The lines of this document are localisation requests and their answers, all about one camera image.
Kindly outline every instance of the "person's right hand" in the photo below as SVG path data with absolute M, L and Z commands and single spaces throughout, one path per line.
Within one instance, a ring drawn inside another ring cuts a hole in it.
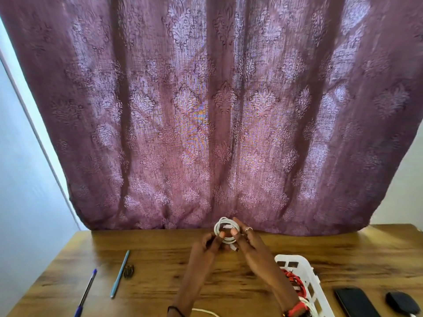
M 271 287 L 276 287 L 275 283 L 280 283 L 286 277 L 281 272 L 269 248 L 264 244 L 258 234 L 252 229 L 247 229 L 247 225 L 238 218 L 233 218 L 240 228 L 240 232 L 232 228 L 230 233 L 235 238 L 239 248 L 243 252 L 247 264 L 257 276 L 264 280 Z

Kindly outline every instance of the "black hair tie on wrist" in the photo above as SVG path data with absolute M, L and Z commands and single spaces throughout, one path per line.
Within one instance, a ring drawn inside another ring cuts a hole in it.
M 169 313 L 169 310 L 171 310 L 171 309 L 175 309 L 175 310 L 178 312 L 178 314 L 180 314 L 180 315 L 181 315 L 181 317 L 185 317 L 185 316 L 184 316 L 184 314 L 182 314 L 182 313 L 181 313 L 181 311 L 179 310 L 179 308 L 178 308 L 178 307 L 176 307 L 176 306 L 169 306 L 169 307 L 167 308 L 167 312 Z

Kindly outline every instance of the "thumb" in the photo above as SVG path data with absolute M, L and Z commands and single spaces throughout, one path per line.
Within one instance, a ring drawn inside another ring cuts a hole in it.
M 213 240 L 213 242 L 211 243 L 211 246 L 210 246 L 210 251 L 212 253 L 217 254 L 217 252 L 219 251 L 220 244 L 222 243 L 224 237 L 225 237 L 225 232 L 221 231 L 219 233 L 219 235 L 217 235 L 214 238 L 214 240 Z
M 251 245 L 245 239 L 245 237 L 235 228 L 230 230 L 230 234 L 235 238 L 236 242 L 238 243 L 239 247 L 241 248 L 244 254 L 250 252 L 252 250 Z

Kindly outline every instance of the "table surface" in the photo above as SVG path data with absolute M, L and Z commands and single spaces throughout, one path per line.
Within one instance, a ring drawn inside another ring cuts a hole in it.
M 77 232 L 10 317 L 73 316 L 94 268 L 97 276 L 82 313 L 89 316 L 165 316 L 178 290 L 194 240 L 206 230 L 132 230 Z M 320 278 L 335 316 L 344 316 L 332 289 L 362 288 L 379 314 L 399 316 L 385 303 L 390 290 L 409 293 L 423 308 L 423 233 L 412 225 L 374 225 L 330 237 L 262 234 L 274 254 L 299 254 Z M 134 264 L 116 297 L 109 294 L 126 250 Z M 221 253 L 195 307 L 221 317 L 279 316 L 278 305 L 240 252 Z M 191 316 L 207 317 L 193 312 Z

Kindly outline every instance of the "blue pen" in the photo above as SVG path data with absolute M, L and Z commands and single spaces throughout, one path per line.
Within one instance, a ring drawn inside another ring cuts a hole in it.
M 125 255 L 124 261 L 122 263 L 121 269 L 119 270 L 118 277 L 116 278 L 116 281 L 113 284 L 112 291 L 110 292 L 110 298 L 113 298 L 115 296 L 115 294 L 116 294 L 116 289 L 118 288 L 119 280 L 122 277 L 122 272 L 124 271 L 124 268 L 125 268 L 125 265 L 126 265 L 126 261 L 128 260 L 128 256 L 129 255 L 130 255 L 130 251 L 128 250 L 126 252 L 126 255 Z
M 97 274 L 97 269 L 94 269 L 93 274 L 92 274 L 91 279 L 90 279 L 90 282 L 88 283 L 88 286 L 85 289 L 84 295 L 81 298 L 80 304 L 77 308 L 77 311 L 75 312 L 74 317 L 80 317 L 81 316 L 82 308 L 84 306 L 85 299 L 87 299 L 88 292 L 90 291 L 91 285 L 93 284 L 94 277 L 96 276 L 96 274 Z

